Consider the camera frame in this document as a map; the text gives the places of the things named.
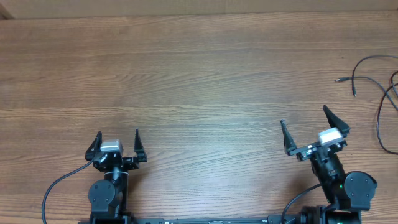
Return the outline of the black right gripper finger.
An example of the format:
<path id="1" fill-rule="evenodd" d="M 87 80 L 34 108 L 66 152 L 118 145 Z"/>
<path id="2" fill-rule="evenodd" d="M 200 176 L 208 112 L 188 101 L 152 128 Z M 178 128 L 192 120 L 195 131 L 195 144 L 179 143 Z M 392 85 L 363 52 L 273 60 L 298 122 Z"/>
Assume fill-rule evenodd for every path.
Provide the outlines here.
<path id="1" fill-rule="evenodd" d="M 324 114 L 328 120 L 330 128 L 337 128 L 343 136 L 347 136 L 350 133 L 351 128 L 342 119 L 339 119 L 327 105 L 323 105 Z"/>
<path id="2" fill-rule="evenodd" d="M 287 125 L 284 120 L 280 121 L 280 125 L 282 128 L 282 134 L 284 139 L 285 153 L 287 155 L 291 155 L 292 154 L 291 152 L 297 149 L 297 145 L 295 144 L 292 135 L 289 133 Z"/>

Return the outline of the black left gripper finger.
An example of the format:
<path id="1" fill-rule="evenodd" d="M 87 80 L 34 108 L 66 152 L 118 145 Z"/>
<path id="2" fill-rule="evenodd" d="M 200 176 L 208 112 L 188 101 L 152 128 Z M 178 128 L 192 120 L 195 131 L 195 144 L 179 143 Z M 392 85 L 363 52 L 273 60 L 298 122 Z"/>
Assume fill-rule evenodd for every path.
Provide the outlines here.
<path id="1" fill-rule="evenodd" d="M 102 144 L 102 132 L 98 131 L 94 141 L 91 143 L 90 147 L 85 152 L 85 159 L 91 161 L 95 158 L 96 153 L 100 151 Z"/>
<path id="2" fill-rule="evenodd" d="M 146 154 L 144 146 L 142 144 L 138 128 L 136 128 L 136 131 L 135 131 L 134 152 L 136 153 L 136 158 L 137 158 L 138 162 L 147 162 L 147 154 Z"/>

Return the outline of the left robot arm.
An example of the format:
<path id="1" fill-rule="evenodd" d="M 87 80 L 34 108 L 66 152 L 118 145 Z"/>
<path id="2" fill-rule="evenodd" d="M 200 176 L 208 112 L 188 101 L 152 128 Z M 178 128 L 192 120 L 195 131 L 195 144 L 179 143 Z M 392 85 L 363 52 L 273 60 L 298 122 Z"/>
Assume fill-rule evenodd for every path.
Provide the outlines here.
<path id="1" fill-rule="evenodd" d="M 127 210 L 129 171 L 138 170 L 140 163 L 147 162 L 138 129 L 134 137 L 136 155 L 124 157 L 123 151 L 120 140 L 104 141 L 102 133 L 98 132 L 85 152 L 85 159 L 104 174 L 104 179 L 96 181 L 88 191 L 91 203 L 89 223 L 136 223 L 133 214 Z"/>

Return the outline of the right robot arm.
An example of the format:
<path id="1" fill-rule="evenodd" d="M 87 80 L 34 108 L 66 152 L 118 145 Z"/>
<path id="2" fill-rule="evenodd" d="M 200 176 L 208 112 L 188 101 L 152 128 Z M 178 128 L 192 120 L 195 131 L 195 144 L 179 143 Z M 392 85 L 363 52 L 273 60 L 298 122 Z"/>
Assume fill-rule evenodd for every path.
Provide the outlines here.
<path id="1" fill-rule="evenodd" d="M 319 181 L 319 184 L 298 194 L 285 206 L 280 216 L 281 223 L 361 223 L 361 212 L 371 208 L 377 188 L 376 180 L 361 171 L 346 173 L 337 155 L 347 146 L 345 138 L 351 128 L 327 106 L 323 106 L 323 111 L 330 129 L 318 133 L 318 141 L 304 147 L 295 144 L 285 121 L 280 121 L 285 153 L 296 156 L 299 161 L 309 160 L 312 172 Z M 293 203 L 318 187 L 325 194 L 327 206 L 305 206 L 295 217 L 286 217 Z"/>

